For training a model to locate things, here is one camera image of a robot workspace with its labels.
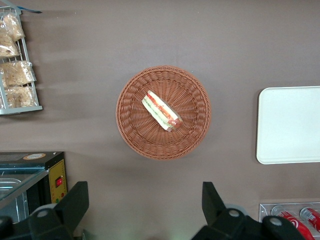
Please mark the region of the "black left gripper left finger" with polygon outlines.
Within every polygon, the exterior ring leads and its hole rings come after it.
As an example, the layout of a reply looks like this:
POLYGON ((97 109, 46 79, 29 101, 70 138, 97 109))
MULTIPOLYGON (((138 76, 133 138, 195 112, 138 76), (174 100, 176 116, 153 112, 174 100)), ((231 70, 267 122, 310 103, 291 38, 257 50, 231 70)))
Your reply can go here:
POLYGON ((89 208, 86 181, 77 182, 54 207, 43 205, 27 219, 13 223, 0 217, 2 240, 73 240, 74 231, 89 208))

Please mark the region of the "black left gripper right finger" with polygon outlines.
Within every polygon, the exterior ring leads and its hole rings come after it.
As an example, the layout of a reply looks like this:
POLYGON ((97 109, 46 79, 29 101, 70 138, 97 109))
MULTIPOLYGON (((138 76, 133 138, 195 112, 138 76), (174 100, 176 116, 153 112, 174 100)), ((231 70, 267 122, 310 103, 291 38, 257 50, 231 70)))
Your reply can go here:
POLYGON ((265 216, 258 222, 241 210, 226 207, 214 184, 202 183, 202 211, 207 225, 194 240, 311 240, 309 229, 302 223, 294 224, 283 216, 265 216))

